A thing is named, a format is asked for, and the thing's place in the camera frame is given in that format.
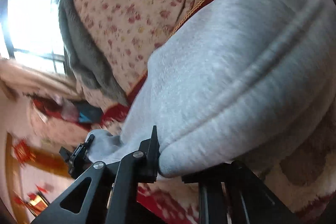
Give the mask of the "green fleece jacket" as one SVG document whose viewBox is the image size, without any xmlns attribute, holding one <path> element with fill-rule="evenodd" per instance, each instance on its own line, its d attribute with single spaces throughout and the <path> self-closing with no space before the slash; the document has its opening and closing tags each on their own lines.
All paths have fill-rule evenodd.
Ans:
<svg viewBox="0 0 336 224">
<path fill-rule="evenodd" d="M 72 71 L 80 76 L 85 87 L 127 106 L 126 93 L 115 79 L 104 53 L 82 23 L 74 0 L 60 0 L 58 9 L 60 33 Z"/>
</svg>

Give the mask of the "beige curtain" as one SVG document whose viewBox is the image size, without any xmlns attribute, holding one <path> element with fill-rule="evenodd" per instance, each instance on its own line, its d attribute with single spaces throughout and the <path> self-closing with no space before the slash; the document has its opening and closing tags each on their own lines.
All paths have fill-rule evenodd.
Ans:
<svg viewBox="0 0 336 224">
<path fill-rule="evenodd" d="M 9 87 L 25 94 L 41 97 L 60 96 L 68 100 L 84 99 L 76 89 L 76 81 L 57 73 L 45 73 L 20 65 L 14 60 L 1 59 L 1 80 Z"/>
</svg>

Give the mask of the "dark teal bag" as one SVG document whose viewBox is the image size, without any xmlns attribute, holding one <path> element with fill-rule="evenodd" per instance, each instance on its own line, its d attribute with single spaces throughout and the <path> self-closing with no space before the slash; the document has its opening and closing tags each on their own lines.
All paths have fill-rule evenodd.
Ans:
<svg viewBox="0 0 336 224">
<path fill-rule="evenodd" d="M 103 111 L 99 107 L 90 105 L 87 101 L 76 102 L 80 123 L 100 123 Z"/>
</svg>

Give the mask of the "light grey sweatpants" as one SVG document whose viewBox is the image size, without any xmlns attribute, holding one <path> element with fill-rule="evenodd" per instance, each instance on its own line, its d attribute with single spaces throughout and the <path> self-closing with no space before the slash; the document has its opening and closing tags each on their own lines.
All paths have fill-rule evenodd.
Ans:
<svg viewBox="0 0 336 224">
<path fill-rule="evenodd" d="M 92 162 L 134 152 L 157 128 L 159 171 L 290 155 L 335 98 L 333 0 L 214 0 L 149 58 L 120 135 L 94 130 Z"/>
</svg>

